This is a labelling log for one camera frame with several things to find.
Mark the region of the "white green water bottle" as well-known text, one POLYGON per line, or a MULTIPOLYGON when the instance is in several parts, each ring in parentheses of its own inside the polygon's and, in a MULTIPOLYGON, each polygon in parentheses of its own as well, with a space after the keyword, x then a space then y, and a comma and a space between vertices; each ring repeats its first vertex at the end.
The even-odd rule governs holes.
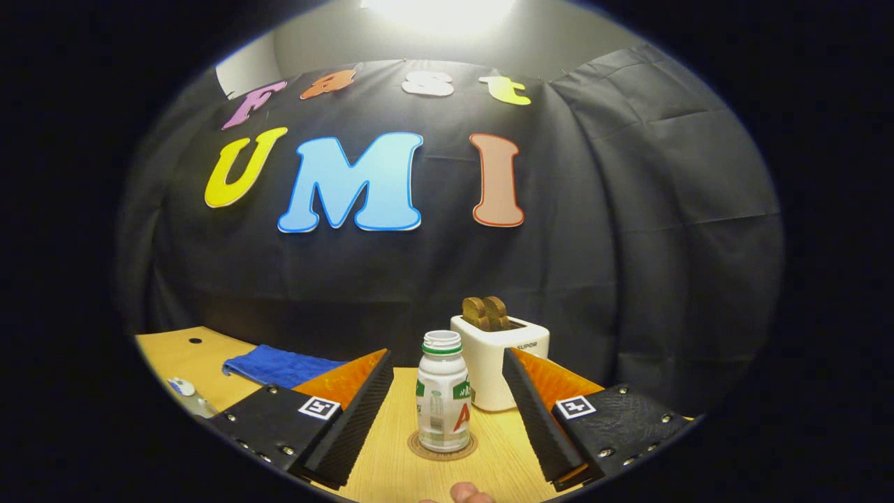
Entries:
POLYGON ((429 331, 421 348, 415 392, 421 445, 437 453, 465 449, 471 439, 471 386, 460 334, 429 331))

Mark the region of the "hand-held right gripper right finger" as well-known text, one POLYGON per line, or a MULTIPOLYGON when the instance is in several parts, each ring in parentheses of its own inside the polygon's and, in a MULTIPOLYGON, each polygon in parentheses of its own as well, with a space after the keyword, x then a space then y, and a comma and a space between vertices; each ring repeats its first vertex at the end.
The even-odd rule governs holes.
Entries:
POLYGON ((504 376, 547 483, 603 483, 641 465, 699 424, 630 384, 600 386, 518 348, 504 376))

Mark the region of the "round brown coaster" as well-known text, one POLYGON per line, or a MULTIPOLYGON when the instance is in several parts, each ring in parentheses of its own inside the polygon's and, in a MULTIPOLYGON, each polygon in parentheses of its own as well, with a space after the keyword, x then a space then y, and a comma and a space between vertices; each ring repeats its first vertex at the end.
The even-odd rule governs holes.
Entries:
POLYGON ((472 455, 473 452, 478 449, 479 444, 480 442, 478 441, 478 437, 474 433, 469 434, 469 442, 467 442, 466 446, 463 446, 462 449, 453 452, 440 452, 425 448, 420 440, 419 432, 413 432, 406 441, 406 445, 408 445, 409 449, 411 449, 411 452, 419 456, 419 458, 441 462, 456 461, 467 458, 467 456, 472 455))

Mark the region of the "blue towel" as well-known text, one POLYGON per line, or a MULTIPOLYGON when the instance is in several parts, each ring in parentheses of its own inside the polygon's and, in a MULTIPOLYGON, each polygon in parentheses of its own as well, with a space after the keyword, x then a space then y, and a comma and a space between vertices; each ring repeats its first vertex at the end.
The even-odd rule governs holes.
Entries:
POLYGON ((296 388, 344 364, 345 362, 304 356, 262 344, 249 353, 225 360, 221 372, 226 376, 241 376, 259 385, 296 388))

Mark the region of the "black backdrop cloth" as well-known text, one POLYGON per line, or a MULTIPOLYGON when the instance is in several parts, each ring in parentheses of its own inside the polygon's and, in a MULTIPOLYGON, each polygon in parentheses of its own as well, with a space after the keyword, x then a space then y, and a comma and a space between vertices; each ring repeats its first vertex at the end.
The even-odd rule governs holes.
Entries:
POLYGON ((414 366, 466 297, 549 357, 702 414, 763 346, 784 232, 735 113, 651 45, 492 95, 498 71, 360 61, 186 96, 133 162, 116 226, 130 334, 204 326, 414 366))

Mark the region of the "white toaster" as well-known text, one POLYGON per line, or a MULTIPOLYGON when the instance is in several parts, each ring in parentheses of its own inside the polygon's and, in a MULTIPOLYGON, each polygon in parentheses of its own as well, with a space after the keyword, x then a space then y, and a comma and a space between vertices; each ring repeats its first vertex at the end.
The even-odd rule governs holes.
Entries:
POLYGON ((549 329, 513 317, 510 322, 510 329, 488 332, 474 327, 460 315, 450 319, 450 329, 461 337, 472 404, 483 411, 496 413, 516 407, 502 373, 505 348, 518 348, 541 358, 548 356, 549 329))

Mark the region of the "brown bread slice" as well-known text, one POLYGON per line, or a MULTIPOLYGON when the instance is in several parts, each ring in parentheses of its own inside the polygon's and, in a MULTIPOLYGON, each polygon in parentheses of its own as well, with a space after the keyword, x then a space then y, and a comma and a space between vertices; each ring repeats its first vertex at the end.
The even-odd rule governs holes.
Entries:
POLYGON ((461 317, 473 327, 489 332, 491 330, 488 312, 485 303, 478 297, 467 297, 461 302, 461 317))
POLYGON ((496 332, 513 328, 512 322, 508 317, 507 308, 502 300, 496 296, 486 296, 482 301, 486 318, 488 318, 489 331, 496 332))

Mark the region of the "ceiling light panel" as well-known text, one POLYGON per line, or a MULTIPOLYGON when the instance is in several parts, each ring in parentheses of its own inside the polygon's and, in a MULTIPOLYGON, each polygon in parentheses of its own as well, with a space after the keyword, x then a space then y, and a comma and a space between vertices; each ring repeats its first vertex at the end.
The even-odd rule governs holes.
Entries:
POLYGON ((421 33, 472 35, 502 24, 517 0, 360 0, 377 18, 421 33))

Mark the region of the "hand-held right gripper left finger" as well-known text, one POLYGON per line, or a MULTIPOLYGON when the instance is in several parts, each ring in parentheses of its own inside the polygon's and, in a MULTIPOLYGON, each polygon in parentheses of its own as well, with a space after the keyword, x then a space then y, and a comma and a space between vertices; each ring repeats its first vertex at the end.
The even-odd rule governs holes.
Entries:
POLYGON ((338 490, 348 481, 393 376, 392 352, 383 348, 295 388, 262 386, 207 425, 281 471, 338 490))

